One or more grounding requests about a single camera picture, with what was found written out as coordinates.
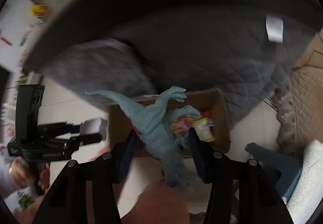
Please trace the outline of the person's left hand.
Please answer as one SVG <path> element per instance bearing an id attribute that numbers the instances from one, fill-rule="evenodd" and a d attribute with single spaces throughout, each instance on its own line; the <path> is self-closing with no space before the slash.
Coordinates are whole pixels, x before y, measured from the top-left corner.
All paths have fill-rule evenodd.
<path id="1" fill-rule="evenodd" d="M 14 181 L 21 187 L 26 188 L 28 184 L 35 180 L 28 168 L 23 165 L 22 157 L 17 157 L 9 166 Z M 45 164 L 45 168 L 40 173 L 38 186 L 46 192 L 50 187 L 50 163 Z"/>

